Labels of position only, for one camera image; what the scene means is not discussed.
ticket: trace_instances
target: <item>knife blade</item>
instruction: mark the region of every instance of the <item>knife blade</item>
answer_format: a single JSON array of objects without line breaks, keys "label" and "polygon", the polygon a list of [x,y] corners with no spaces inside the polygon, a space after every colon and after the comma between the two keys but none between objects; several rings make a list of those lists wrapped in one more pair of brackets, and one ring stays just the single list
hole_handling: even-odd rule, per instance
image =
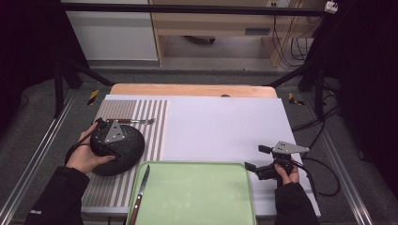
[{"label": "knife blade", "polygon": [[135,220],[137,219],[138,210],[140,209],[141,200],[143,199],[143,196],[144,196],[144,190],[145,190],[146,182],[148,180],[149,172],[150,172],[150,167],[148,165],[146,167],[143,181],[141,182],[141,186],[140,186],[140,190],[138,191],[137,198],[135,199],[135,204],[132,209],[129,225],[134,225]]}]

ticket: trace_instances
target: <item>white table surface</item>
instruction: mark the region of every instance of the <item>white table surface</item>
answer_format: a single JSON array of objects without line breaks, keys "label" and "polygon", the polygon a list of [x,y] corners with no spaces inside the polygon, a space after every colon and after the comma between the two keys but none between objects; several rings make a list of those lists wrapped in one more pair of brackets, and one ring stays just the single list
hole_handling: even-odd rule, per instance
[{"label": "white table surface", "polygon": [[[167,99],[169,112],[161,160],[249,162],[266,166],[272,156],[258,145],[273,147],[278,141],[296,143],[279,98],[118,96],[106,99]],[[292,156],[301,162],[299,154]],[[299,170],[300,183],[320,216],[308,178]],[[274,216],[276,181],[258,180],[250,172],[255,214]]]}]

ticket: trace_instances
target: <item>knife handle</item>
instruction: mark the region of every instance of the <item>knife handle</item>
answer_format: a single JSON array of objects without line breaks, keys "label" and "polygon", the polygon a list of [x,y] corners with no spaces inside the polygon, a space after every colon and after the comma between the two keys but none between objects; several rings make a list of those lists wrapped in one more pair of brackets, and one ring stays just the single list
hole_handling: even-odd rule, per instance
[{"label": "knife handle", "polygon": [[137,196],[137,199],[135,200],[135,204],[132,209],[132,214],[131,214],[129,225],[135,224],[135,219],[137,219],[138,210],[140,209],[140,204],[141,204],[142,199],[143,199],[143,195],[139,194]]}]

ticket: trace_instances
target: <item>white cabinet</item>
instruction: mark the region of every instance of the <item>white cabinet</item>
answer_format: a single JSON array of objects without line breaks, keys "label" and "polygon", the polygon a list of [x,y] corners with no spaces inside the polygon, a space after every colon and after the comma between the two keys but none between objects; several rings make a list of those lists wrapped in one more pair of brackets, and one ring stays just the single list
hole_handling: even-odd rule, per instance
[{"label": "white cabinet", "polygon": [[[64,3],[147,4],[146,0],[62,0]],[[87,60],[158,61],[149,13],[68,11]]]}]

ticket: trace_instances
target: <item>black cloth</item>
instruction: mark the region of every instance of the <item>black cloth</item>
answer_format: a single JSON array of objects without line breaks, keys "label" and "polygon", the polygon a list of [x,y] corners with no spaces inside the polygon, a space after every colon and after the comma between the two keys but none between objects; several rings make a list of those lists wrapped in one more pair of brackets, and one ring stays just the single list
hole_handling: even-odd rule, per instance
[{"label": "black cloth", "polygon": [[275,225],[319,224],[310,199],[300,183],[289,183],[275,190]]},{"label": "black cloth", "polygon": [[[75,169],[58,167],[38,201],[26,218],[25,225],[83,224],[82,197],[88,176]],[[276,225],[319,224],[311,204],[299,183],[275,190]]]},{"label": "black cloth", "polygon": [[29,212],[25,224],[83,224],[82,197],[89,181],[82,172],[58,167]]}]

